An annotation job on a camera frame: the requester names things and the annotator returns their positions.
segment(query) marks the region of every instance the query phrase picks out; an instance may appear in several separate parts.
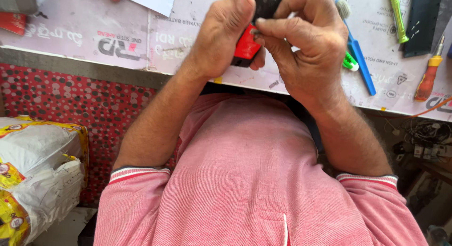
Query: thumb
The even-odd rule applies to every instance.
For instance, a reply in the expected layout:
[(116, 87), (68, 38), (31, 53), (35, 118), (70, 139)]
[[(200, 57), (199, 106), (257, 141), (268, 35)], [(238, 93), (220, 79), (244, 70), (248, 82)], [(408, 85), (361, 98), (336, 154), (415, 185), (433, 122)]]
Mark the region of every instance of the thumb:
[(272, 54), (278, 68), (282, 69), (293, 66), (295, 58), (292, 48), (287, 41), (263, 34), (256, 34), (255, 37), (255, 42), (267, 48), (268, 52)]
[(238, 38), (253, 18), (256, 1), (223, 0), (219, 1), (219, 4), (216, 7), (216, 15), (221, 17), (224, 14), (224, 19), (220, 21), (224, 24), (225, 33)]

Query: finger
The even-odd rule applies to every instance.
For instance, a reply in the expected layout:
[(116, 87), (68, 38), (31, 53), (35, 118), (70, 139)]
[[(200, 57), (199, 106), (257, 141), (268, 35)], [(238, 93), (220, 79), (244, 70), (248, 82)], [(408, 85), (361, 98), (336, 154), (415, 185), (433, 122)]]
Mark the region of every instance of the finger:
[(265, 53), (265, 47), (261, 47), (250, 65), (252, 70), (258, 70), (265, 66)]
[(300, 48), (303, 52), (321, 46), (319, 39), (320, 29), (299, 17), (290, 19), (263, 19), (256, 20), (257, 29), (266, 36), (273, 36), (287, 41)]
[(274, 18), (287, 18), (291, 12), (302, 12), (308, 22), (318, 26), (330, 24), (338, 15), (332, 0), (282, 0)]
[(262, 34), (258, 34), (256, 37), (256, 43), (267, 48), (280, 70), (295, 63), (292, 49), (287, 41)]
[(220, 0), (212, 3), (208, 17), (221, 23), (226, 35), (238, 39), (250, 23), (255, 8), (254, 0)]

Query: screwdriver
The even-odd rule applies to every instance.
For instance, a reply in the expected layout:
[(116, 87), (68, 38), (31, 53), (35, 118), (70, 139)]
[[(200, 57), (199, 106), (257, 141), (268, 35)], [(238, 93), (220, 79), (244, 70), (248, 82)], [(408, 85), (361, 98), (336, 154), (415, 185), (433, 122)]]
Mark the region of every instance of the screwdriver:
[(441, 37), (441, 40), (439, 41), (439, 44), (436, 47), (435, 52), (433, 53), (433, 57), (428, 60), (427, 70), (424, 76), (422, 77), (422, 80), (419, 83), (418, 88), (416, 89), (415, 101), (424, 102), (430, 97), (430, 94), (432, 94), (433, 82), (435, 81), (436, 77), (436, 70), (443, 61), (443, 58), (441, 58), (443, 48), (444, 48), (444, 35)]

